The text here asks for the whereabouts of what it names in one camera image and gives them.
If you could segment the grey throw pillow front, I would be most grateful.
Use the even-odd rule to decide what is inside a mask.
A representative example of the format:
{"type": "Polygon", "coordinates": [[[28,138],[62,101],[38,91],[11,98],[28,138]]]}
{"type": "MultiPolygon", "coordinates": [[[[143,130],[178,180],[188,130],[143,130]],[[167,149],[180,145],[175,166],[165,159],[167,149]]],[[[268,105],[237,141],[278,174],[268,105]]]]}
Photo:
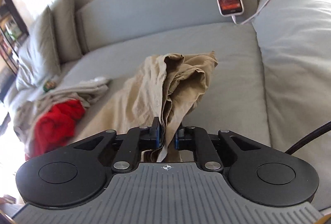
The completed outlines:
{"type": "Polygon", "coordinates": [[[38,87],[46,78],[61,72],[51,9],[46,7],[29,30],[29,37],[18,51],[18,91],[38,87]]]}

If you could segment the light beige garment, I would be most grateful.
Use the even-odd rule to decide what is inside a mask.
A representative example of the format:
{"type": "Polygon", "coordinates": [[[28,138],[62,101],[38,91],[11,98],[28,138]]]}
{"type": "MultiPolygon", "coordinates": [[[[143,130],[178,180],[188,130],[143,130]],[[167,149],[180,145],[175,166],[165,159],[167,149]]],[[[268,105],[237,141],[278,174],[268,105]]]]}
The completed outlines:
{"type": "Polygon", "coordinates": [[[110,79],[107,77],[96,77],[73,86],[56,87],[34,101],[21,104],[15,111],[13,129],[25,145],[25,153],[31,155],[36,123],[52,106],[69,100],[79,100],[83,108],[88,109],[106,94],[109,83],[110,79]]]}

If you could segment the small round green fan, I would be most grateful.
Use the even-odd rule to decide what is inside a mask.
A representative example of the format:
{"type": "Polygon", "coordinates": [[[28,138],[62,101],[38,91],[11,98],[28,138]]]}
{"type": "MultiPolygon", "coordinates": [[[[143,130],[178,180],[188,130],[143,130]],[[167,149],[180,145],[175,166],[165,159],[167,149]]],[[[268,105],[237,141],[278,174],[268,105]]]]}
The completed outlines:
{"type": "Polygon", "coordinates": [[[55,75],[53,77],[47,78],[44,81],[43,84],[43,91],[45,93],[49,92],[50,90],[53,90],[57,87],[59,81],[59,76],[55,75]]]}

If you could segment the beige khaki pants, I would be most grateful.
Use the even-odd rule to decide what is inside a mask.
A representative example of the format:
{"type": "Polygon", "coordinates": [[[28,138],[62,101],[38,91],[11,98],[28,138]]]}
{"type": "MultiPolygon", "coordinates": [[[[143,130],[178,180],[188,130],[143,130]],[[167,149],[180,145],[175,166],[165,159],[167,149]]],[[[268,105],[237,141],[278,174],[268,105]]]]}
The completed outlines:
{"type": "Polygon", "coordinates": [[[133,77],[109,99],[100,102],[100,111],[79,130],[75,140],[106,129],[124,134],[130,128],[151,125],[157,117],[165,135],[152,153],[152,160],[178,160],[171,144],[173,137],[183,118],[201,102],[217,64],[214,51],[147,57],[133,77]]]}

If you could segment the grey throw pillow rear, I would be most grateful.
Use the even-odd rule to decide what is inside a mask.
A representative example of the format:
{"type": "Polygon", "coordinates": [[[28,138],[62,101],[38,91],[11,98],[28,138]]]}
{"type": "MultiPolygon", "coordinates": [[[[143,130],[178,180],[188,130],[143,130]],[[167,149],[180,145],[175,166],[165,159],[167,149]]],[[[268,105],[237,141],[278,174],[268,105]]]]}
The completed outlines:
{"type": "Polygon", "coordinates": [[[75,23],[75,1],[55,0],[50,7],[60,64],[79,60],[83,54],[75,23]]]}

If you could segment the dark wooden bookshelf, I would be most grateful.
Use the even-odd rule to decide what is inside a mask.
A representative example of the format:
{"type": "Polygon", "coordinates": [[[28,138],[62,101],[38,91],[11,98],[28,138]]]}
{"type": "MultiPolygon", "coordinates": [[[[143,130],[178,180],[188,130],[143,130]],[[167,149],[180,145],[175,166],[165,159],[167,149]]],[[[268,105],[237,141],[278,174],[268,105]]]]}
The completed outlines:
{"type": "Polygon", "coordinates": [[[18,50],[29,32],[12,0],[1,0],[1,101],[18,73],[18,50]]]}

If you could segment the grey sofa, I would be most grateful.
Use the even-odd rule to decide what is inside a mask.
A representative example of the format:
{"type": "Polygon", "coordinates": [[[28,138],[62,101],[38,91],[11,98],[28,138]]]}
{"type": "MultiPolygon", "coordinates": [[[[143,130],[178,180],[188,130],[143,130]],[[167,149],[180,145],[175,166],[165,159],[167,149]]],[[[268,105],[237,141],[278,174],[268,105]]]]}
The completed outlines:
{"type": "MultiPolygon", "coordinates": [[[[242,1],[243,14],[230,17],[221,15],[217,0],[93,0],[75,10],[83,56],[60,64],[57,87],[96,77],[110,83],[65,146],[77,142],[100,102],[147,57],[169,53],[214,51],[218,62],[207,92],[182,125],[230,130],[284,152],[328,123],[330,0],[242,1]]],[[[21,104],[45,94],[44,81],[10,89],[5,100],[12,119],[21,104]]]]}

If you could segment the grey throw pillow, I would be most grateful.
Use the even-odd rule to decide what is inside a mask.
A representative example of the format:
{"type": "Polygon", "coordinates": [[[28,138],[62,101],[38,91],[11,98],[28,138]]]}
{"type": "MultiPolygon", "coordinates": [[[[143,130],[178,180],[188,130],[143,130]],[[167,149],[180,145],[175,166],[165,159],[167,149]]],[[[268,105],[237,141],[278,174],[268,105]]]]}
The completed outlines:
{"type": "Polygon", "coordinates": [[[29,37],[18,51],[18,91],[38,87],[46,78],[61,72],[51,9],[46,7],[29,30],[29,37]]]}
{"type": "Polygon", "coordinates": [[[75,23],[75,1],[55,0],[50,7],[60,64],[79,60],[83,54],[75,23]]]}

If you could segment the red garment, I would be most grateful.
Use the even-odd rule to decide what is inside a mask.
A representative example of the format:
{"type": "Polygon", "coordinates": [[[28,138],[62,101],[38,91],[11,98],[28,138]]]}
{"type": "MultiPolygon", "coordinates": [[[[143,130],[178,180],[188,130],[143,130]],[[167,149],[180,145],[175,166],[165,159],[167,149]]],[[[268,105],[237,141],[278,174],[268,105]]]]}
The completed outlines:
{"type": "Polygon", "coordinates": [[[53,105],[32,127],[32,140],[25,159],[65,146],[74,136],[76,124],[84,114],[85,108],[77,99],[53,105]]]}

